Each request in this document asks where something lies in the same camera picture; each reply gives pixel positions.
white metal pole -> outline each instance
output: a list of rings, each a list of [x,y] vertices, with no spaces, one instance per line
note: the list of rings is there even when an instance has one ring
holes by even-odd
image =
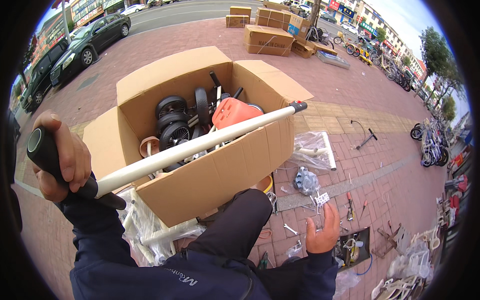
[[[139,160],[98,180],[98,192],[96,198],[98,199],[106,193],[114,191],[155,171],[173,165],[189,156],[220,144],[221,142],[244,135],[276,120],[293,115],[294,113],[295,108],[293,106],[288,106],[200,136],[186,143],[182,143]]]

white car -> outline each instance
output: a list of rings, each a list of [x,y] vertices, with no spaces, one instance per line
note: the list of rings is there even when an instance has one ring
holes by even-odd
[[[312,8],[311,8],[310,6],[308,6],[308,5],[301,4],[301,5],[299,5],[299,7],[300,7],[301,9],[303,9],[304,11],[308,12],[308,13],[312,13]]]
[[[123,15],[127,16],[131,13],[139,12],[144,8],[145,8],[145,4],[135,4],[135,5],[132,5],[132,6],[128,7],[126,10],[122,11],[120,14],[123,14]]]
[[[357,30],[355,29],[355,27],[354,27],[352,24],[350,24],[350,23],[343,23],[343,24],[341,25],[341,27],[342,27],[343,29],[346,29],[346,30],[350,31],[351,33],[358,34],[358,31],[357,31]]]

dark pants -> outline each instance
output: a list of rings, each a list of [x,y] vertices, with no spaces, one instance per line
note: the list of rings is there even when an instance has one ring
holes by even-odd
[[[262,191],[239,192],[224,213],[187,249],[247,261],[271,213],[272,205]],[[304,258],[277,268],[254,271],[272,299],[292,300],[298,296],[303,267],[307,262],[308,258]],[[248,261],[248,264],[254,267],[253,262]]]

car windshield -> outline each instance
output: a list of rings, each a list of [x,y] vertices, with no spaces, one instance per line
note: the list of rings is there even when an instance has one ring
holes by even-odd
[[[91,26],[84,26],[84,27],[79,28],[75,32],[75,37],[72,40],[75,41],[75,40],[86,38],[88,36],[88,33],[90,32],[91,28],[92,28]]]

person's right hand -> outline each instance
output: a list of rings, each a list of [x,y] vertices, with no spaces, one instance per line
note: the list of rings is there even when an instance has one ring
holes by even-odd
[[[38,116],[33,129],[40,125],[53,134],[59,153],[60,170],[69,187],[58,184],[53,175],[41,170],[35,164],[33,164],[33,171],[45,199],[61,202],[67,197],[68,189],[77,192],[90,177],[92,172],[90,152],[80,137],[76,133],[71,133],[67,124],[63,123],[51,110],[44,111]]]
[[[324,253],[330,251],[340,236],[340,216],[334,204],[327,202],[324,209],[324,228],[317,231],[312,218],[307,218],[307,251],[310,253]]]

